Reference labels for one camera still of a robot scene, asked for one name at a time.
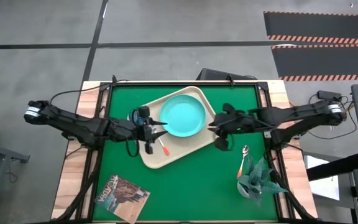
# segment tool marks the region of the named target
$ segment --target gray floor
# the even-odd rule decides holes
[[[101,0],[0,0],[0,44],[90,43]],[[358,14],[358,0],[128,0],[108,3],[99,42],[267,40],[263,11]],[[33,126],[22,116],[29,100],[49,100],[81,85],[88,49],[0,50],[0,146],[30,154],[13,164],[19,181],[0,194],[0,223],[41,222],[50,217],[67,142],[53,128]],[[193,80],[201,68],[259,79],[277,79],[269,47],[98,49],[90,80]],[[307,103],[318,90],[349,95],[346,82],[289,82],[289,98]],[[77,94],[56,104],[74,110]],[[350,131],[350,120],[319,136]],[[335,140],[302,137],[306,151],[343,157],[358,152],[358,133]],[[342,208],[318,204],[324,220],[350,222]]]

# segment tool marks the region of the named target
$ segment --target green tabletop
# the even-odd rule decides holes
[[[223,103],[242,110],[258,107],[254,86],[199,87],[215,113],[222,111]],[[115,87],[109,115],[126,118],[130,110],[181,88],[184,86]],[[160,169],[150,169],[140,156],[128,156],[124,142],[106,141],[98,192],[112,174],[118,174],[150,191],[138,221],[277,220],[273,195],[264,194],[259,207],[252,200],[242,197],[237,190],[236,174],[245,144],[249,145],[250,155],[255,161],[263,157],[263,135],[241,134],[234,136],[233,151],[222,152],[210,144]],[[96,205],[93,220],[121,219]]]

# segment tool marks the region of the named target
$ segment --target hazard striped tape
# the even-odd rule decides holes
[[[315,13],[315,12],[280,12],[280,11],[264,11],[266,13],[285,13],[285,14],[307,14],[320,16],[358,16],[358,14],[335,14],[335,13]]]
[[[268,35],[269,40],[290,40],[302,42],[320,42],[333,44],[358,44],[357,38],[340,38],[340,37],[307,37],[292,35]]]
[[[286,82],[358,80],[358,75],[302,75],[280,77]]]
[[[316,44],[316,45],[276,45],[272,49],[305,49],[305,48],[334,48],[334,47],[358,47],[358,44]]]

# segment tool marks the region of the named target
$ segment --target blue plate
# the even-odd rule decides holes
[[[169,98],[161,107],[160,121],[168,133],[178,137],[197,134],[205,125],[204,106],[194,97],[177,95]]]

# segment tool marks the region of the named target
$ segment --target artificial plant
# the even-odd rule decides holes
[[[249,194],[249,198],[253,199],[257,205],[263,193],[277,194],[280,192],[288,192],[281,188],[278,184],[269,181],[269,174],[273,169],[264,169],[264,158],[255,165],[251,156],[247,156],[247,169],[244,175],[238,177],[238,181],[242,188]]]

